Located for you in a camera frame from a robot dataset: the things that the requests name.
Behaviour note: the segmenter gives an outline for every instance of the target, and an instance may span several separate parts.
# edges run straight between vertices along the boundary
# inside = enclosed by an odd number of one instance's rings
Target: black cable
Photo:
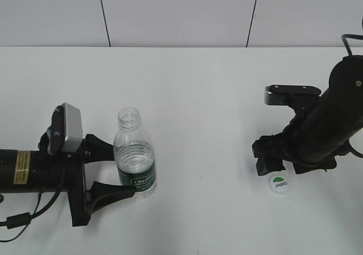
[[[32,214],[31,218],[37,218],[38,216],[42,215],[43,213],[45,213],[53,204],[54,202],[57,200],[59,194],[61,193],[62,187],[63,187],[63,183],[64,183],[64,178],[66,175],[66,169],[65,169],[65,165],[62,165],[62,177],[61,177],[61,182],[59,183],[53,197],[49,200],[49,202],[38,212],[35,212]]]
[[[343,44],[345,48],[347,49],[348,55],[352,55],[351,47],[348,44],[347,39],[355,39],[355,40],[363,40],[363,35],[355,35],[355,34],[344,34],[341,37],[341,40],[343,41]]]
[[[358,158],[362,158],[363,159],[363,154],[358,152],[357,150],[355,150],[352,146],[350,148],[351,150],[351,153],[355,156],[355,157],[358,157]]]
[[[24,213],[24,214],[20,214],[20,215],[10,216],[7,218],[7,221],[0,222],[0,227],[4,227],[4,226],[6,226],[7,228],[20,227],[22,225],[25,225],[26,224],[25,222],[28,222],[28,224],[29,224],[32,219],[37,218],[38,216],[45,213],[54,204],[54,202],[58,198],[59,194],[61,193],[61,190],[62,190],[63,184],[64,184],[65,175],[66,175],[66,169],[65,169],[65,165],[63,164],[61,181],[60,181],[53,197],[40,211],[35,211],[32,215],[30,215],[30,213]]]
[[[40,200],[41,200],[41,192],[39,192],[38,194],[38,202],[36,203],[36,206],[35,206],[35,209],[34,209],[34,213],[36,212],[36,210],[38,209],[39,207],[39,204],[40,204]],[[11,241],[14,241],[16,240],[21,234],[23,234],[23,232],[27,229],[27,227],[29,226],[29,224],[27,224],[19,233],[18,235],[16,235],[14,238],[12,239],[9,239],[9,240],[0,240],[0,243],[9,243]]]

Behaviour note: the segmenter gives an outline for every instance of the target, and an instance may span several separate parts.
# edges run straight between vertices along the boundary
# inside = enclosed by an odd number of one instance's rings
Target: bottle neck
[[[136,108],[124,108],[119,112],[119,128],[121,130],[135,130],[140,126],[141,117]]]

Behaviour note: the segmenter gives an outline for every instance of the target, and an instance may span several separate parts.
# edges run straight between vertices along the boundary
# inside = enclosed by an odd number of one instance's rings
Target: white table
[[[119,109],[134,106],[153,137],[158,178],[152,196],[108,206],[87,227],[71,227],[61,194],[21,238],[1,244],[1,254],[361,254],[360,159],[348,155],[328,173],[296,176],[291,192],[277,197],[268,176],[257,176],[251,151],[293,116],[264,105],[264,87],[325,90],[345,55],[343,48],[0,48],[0,148],[35,150],[63,102],[81,109],[84,135],[112,143]],[[352,143],[362,150],[363,134]],[[113,162],[86,172],[88,187],[119,183]],[[0,220],[32,211],[36,197],[6,194]],[[0,239],[17,232],[0,228]]]

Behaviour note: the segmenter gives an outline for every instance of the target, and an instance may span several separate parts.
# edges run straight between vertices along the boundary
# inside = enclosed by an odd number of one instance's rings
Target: white bottle cap
[[[275,194],[286,194],[290,189],[291,182],[286,173],[275,174],[270,177],[268,186]]]

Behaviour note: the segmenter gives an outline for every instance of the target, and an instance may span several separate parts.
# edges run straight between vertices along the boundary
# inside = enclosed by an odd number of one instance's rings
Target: green bottle label
[[[137,192],[146,191],[154,184],[157,178],[155,161],[148,170],[142,173],[126,173],[119,169],[119,176],[123,185],[134,185]]]

